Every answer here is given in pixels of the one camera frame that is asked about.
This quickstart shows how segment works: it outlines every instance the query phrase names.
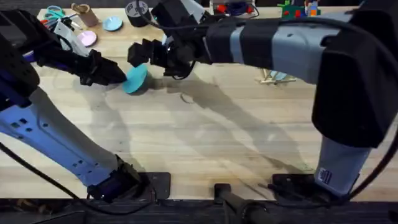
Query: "scissors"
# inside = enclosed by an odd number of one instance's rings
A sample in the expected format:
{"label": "scissors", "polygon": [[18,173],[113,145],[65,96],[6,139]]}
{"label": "scissors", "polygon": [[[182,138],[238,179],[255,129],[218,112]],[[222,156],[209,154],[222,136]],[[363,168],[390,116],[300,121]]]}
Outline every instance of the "scissors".
{"label": "scissors", "polygon": [[59,6],[47,7],[47,12],[44,14],[44,19],[54,21],[65,17],[63,9]]}
{"label": "scissors", "polygon": [[[70,19],[77,14],[72,14],[70,16],[66,16],[65,12],[63,9],[59,6],[49,6],[47,7],[47,12],[44,14],[44,19],[41,20],[41,23],[43,23],[47,27],[52,27],[54,26],[59,19],[62,19],[64,17],[69,17]],[[72,21],[72,25],[81,29],[81,27],[76,23]]]}

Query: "tape roll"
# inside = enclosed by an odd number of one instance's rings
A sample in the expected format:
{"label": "tape roll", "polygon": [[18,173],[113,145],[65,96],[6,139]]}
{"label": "tape roll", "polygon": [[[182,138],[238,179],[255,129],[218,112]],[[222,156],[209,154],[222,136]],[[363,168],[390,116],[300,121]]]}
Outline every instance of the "tape roll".
{"label": "tape roll", "polygon": [[[145,16],[145,18],[147,18],[148,20],[151,20],[148,5],[145,2],[140,1],[139,8],[140,8],[142,14]],[[131,25],[133,25],[135,27],[143,27],[143,26],[148,25],[147,21],[145,21],[138,13],[138,11],[136,9],[135,1],[130,2],[126,6],[126,15],[129,18]]]}

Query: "toy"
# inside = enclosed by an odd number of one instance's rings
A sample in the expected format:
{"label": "toy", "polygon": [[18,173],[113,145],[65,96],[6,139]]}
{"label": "toy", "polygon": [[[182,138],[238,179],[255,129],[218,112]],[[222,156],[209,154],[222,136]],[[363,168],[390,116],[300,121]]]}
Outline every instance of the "toy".
{"label": "toy", "polygon": [[283,19],[293,19],[306,16],[317,16],[321,14],[321,10],[318,9],[319,0],[305,0],[304,6],[295,6],[294,1],[285,0],[284,4],[278,4],[277,6],[282,8]]}

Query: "wooden table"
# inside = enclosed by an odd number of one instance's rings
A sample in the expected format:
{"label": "wooden table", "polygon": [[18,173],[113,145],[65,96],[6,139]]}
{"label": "wooden table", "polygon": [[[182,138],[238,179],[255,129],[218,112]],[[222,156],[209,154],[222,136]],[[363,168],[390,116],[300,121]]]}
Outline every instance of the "wooden table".
{"label": "wooden table", "polygon": [[[277,7],[260,11],[261,17],[280,16]],[[106,32],[100,25],[90,29],[99,36],[94,48],[125,72],[131,68],[126,55],[133,42],[162,36],[151,26],[133,28],[124,9],[94,12],[101,20],[113,15],[123,19],[124,27],[116,32]],[[311,123],[314,86],[302,81],[259,85],[258,68],[197,65],[188,79],[178,82],[163,79],[161,68],[149,66],[156,78],[153,89],[131,96],[120,86],[81,86],[74,75],[35,68],[40,86],[58,109],[92,140],[136,169],[170,172],[171,198],[212,198],[213,185],[219,182],[230,183],[244,198],[273,198],[258,183],[267,184],[275,173],[311,173],[317,166],[321,136]],[[85,197],[85,187],[63,167],[8,136],[1,135],[0,141]],[[391,135],[373,150],[359,181],[378,163],[390,141]],[[356,200],[398,200],[397,166],[394,160]],[[0,179],[1,198],[68,198],[1,153]]]}

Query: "blue scissors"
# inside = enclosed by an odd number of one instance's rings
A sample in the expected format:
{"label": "blue scissors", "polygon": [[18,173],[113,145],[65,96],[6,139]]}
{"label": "blue scissors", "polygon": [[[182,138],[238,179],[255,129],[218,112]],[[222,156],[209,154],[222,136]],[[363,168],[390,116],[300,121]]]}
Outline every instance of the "blue scissors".
{"label": "blue scissors", "polygon": [[59,6],[47,7],[47,12],[44,14],[44,19],[48,21],[54,21],[65,17],[63,9]]}

